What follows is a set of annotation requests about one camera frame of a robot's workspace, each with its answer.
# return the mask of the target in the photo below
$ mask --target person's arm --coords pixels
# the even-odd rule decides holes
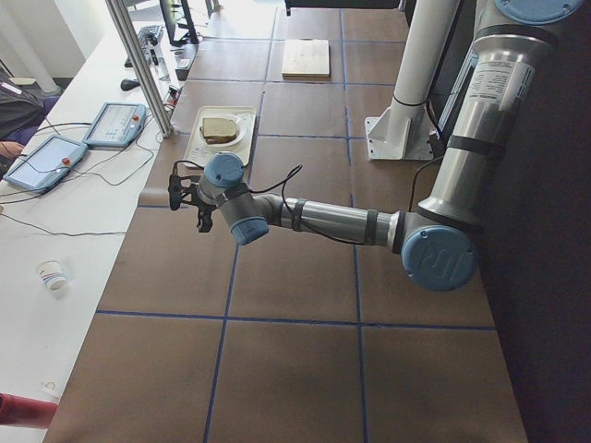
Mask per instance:
[[[15,160],[25,147],[16,141],[0,141],[0,155]]]

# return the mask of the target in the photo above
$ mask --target tablet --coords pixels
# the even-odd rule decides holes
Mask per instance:
[[[27,191],[42,194],[57,185],[87,151],[88,146],[84,143],[51,136],[8,171],[4,179]]]
[[[82,143],[94,150],[123,150],[138,136],[145,120],[143,104],[105,103]]]

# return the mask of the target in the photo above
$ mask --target red cylinder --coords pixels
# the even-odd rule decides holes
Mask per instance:
[[[57,404],[0,394],[0,425],[46,429],[54,418]]]

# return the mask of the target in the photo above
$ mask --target white desk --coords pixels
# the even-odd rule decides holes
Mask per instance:
[[[171,61],[166,39],[163,49]],[[123,78],[133,78],[133,69],[124,68],[126,53],[116,34],[106,36],[74,78],[49,114],[52,124],[91,122],[104,102],[141,102],[140,88],[123,92]],[[164,97],[168,82],[156,80]],[[58,127],[62,135],[82,139],[87,127]],[[35,136],[25,153],[38,146],[53,130]],[[151,151],[160,146],[155,121],[148,124],[139,144]],[[85,171],[114,153],[91,151],[77,165]],[[92,171],[118,182],[150,157],[149,151],[132,145],[115,159]],[[109,186],[96,176],[82,176],[62,183],[48,194],[31,201],[8,204],[5,214],[33,223],[52,232],[124,232],[137,206],[152,161],[120,186]],[[0,183],[0,195],[19,191]],[[30,197],[13,196],[12,199]],[[0,197],[0,202],[11,198]],[[0,217],[0,392],[54,401],[40,391],[42,383],[54,382],[61,394],[66,386],[96,305],[123,242],[123,235],[52,236]],[[59,293],[51,293],[36,274],[46,259],[60,261],[69,279]],[[41,442],[44,430],[0,426],[0,441]]]

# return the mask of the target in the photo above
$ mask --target black mouse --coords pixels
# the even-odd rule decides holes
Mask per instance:
[[[121,80],[121,90],[133,90],[139,86],[139,82],[134,78],[124,78]]]

